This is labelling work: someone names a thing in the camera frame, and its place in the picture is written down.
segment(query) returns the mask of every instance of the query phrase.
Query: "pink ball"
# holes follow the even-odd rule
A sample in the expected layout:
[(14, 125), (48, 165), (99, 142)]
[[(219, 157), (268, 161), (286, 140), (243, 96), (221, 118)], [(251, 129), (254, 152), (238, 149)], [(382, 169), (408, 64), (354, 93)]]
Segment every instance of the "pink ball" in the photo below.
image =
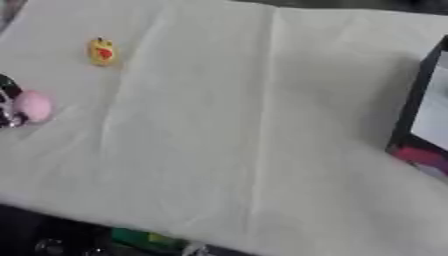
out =
[(45, 121), (51, 113), (50, 99), (33, 90), (22, 92), (14, 100), (13, 107), (15, 111), (24, 113), (33, 123)]

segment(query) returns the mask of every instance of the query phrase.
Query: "dark floor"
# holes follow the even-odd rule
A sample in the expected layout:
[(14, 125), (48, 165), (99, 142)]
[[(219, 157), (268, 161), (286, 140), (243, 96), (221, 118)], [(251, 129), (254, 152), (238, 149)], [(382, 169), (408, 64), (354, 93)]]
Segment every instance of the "dark floor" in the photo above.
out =
[(448, 0), (238, 0), (297, 8), (381, 9), (448, 14)]

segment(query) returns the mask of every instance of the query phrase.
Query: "white cloth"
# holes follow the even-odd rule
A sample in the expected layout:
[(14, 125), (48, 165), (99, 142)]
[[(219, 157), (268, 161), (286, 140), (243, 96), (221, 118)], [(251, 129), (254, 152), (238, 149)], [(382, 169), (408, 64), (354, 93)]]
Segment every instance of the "white cloth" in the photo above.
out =
[[(31, 1), (0, 71), (55, 101), (0, 132), (0, 200), (265, 255), (446, 255), (448, 187), (383, 148), (447, 17)], [(111, 39), (120, 64), (89, 64)]]

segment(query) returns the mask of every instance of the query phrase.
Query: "white fabric sheet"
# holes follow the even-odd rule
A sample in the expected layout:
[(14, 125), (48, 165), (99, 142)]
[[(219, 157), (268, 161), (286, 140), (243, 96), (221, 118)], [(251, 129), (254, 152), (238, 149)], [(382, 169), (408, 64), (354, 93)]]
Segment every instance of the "white fabric sheet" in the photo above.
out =
[[(56, 104), (0, 132), (0, 200), (263, 255), (446, 255), (448, 187), (383, 151), (448, 17), (31, 1), (0, 71)], [(85, 55), (104, 36), (120, 64)]]

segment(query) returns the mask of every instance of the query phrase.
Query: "table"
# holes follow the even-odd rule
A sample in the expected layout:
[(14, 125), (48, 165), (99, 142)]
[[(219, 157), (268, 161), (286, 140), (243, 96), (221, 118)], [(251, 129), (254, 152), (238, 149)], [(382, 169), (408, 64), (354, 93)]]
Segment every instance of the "table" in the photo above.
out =
[[(263, 255), (445, 255), (448, 187), (383, 147), (448, 18), (214, 0), (31, 1), (0, 70), (0, 201)], [(89, 64), (104, 36), (120, 63)]]

